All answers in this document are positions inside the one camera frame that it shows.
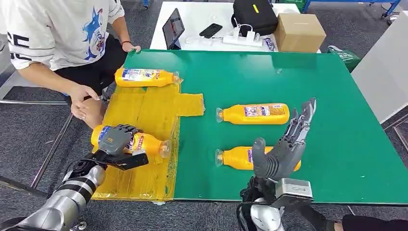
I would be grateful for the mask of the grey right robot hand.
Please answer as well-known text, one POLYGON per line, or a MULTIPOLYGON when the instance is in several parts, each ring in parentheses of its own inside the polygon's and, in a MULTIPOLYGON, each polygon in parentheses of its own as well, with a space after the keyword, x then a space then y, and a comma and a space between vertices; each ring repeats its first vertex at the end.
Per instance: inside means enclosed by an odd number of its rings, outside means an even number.
POLYGON ((268 153, 266 153, 266 142, 263 138, 257 138, 254 141, 252 160, 256 177, 277 182, 291 175, 302 158, 306 147, 306 136, 316 107, 316 99, 311 98, 302 104, 301 114, 293 109, 293 115, 285 132, 268 153))

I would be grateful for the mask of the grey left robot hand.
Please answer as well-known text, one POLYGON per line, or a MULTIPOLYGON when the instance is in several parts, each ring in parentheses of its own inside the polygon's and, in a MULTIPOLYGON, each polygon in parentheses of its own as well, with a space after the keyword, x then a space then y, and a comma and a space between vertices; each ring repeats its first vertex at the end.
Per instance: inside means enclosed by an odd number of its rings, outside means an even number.
POLYGON ((98 149, 110 156, 123 155, 124 148, 137 132, 141 132, 141 130, 129 124, 119 124, 112 127, 98 142, 98 149))

